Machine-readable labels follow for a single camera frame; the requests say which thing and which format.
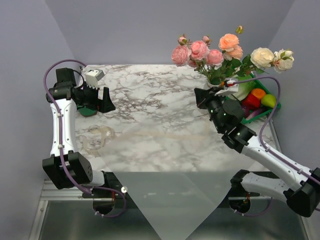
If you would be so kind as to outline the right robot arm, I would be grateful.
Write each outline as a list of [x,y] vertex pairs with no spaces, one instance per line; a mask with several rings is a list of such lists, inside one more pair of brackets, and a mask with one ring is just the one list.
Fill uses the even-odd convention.
[[236,100],[217,96],[219,87],[195,88],[196,105],[207,110],[210,121],[223,142],[236,152],[260,163],[276,178],[242,171],[242,176],[230,183],[230,191],[241,196],[258,193],[282,202],[296,214],[309,218],[320,203],[320,169],[303,166],[266,144],[255,131],[241,123],[244,111]]

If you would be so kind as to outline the small pink rose stem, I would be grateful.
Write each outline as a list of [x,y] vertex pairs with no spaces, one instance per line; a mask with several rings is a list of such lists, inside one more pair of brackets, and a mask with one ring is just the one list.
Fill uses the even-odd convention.
[[188,65],[194,70],[207,78],[209,77],[206,70],[207,57],[210,53],[209,46],[211,39],[205,35],[202,40],[191,41],[183,34],[178,38],[178,46],[171,53],[171,61],[177,67]]

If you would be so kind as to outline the pink double rose stem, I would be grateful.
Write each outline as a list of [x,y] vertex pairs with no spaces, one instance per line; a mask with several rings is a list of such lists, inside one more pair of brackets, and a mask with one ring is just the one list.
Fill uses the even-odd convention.
[[224,62],[223,54],[218,49],[209,49],[209,55],[207,57],[207,63],[205,65],[205,69],[209,74],[207,81],[211,83],[217,83],[222,81],[222,75],[220,73],[220,67]]

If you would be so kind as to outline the white rose stem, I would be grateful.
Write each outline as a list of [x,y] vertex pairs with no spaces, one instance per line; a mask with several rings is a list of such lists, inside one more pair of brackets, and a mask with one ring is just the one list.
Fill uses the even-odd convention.
[[269,48],[259,47],[247,55],[232,73],[232,76],[244,77],[252,71],[265,73],[265,69],[273,68],[278,74],[293,67],[294,53],[290,49],[281,49],[272,52]]

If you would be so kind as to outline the white wrapping paper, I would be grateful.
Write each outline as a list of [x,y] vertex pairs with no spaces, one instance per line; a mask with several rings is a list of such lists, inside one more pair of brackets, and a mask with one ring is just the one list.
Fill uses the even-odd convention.
[[185,240],[253,161],[229,149],[208,120],[135,125],[99,151],[163,240]]

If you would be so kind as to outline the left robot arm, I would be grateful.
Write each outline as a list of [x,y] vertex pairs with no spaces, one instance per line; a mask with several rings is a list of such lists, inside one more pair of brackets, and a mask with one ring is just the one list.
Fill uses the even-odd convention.
[[50,157],[42,161],[42,168],[57,189],[79,188],[88,194],[89,188],[101,198],[107,197],[111,185],[101,171],[92,169],[90,162],[78,151],[75,132],[75,114],[79,107],[100,113],[116,108],[110,98],[110,90],[104,87],[99,98],[98,82],[104,77],[100,69],[91,69],[77,85],[75,70],[56,70],[56,83],[46,90],[53,117],[53,141]]

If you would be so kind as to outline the peach rose stem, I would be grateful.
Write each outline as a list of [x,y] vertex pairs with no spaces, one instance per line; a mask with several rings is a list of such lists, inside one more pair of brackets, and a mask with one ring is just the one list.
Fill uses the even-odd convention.
[[240,46],[239,35],[244,31],[242,25],[239,25],[235,34],[226,33],[219,40],[218,47],[222,51],[223,63],[221,66],[221,75],[223,77],[232,77],[241,66],[243,49]]

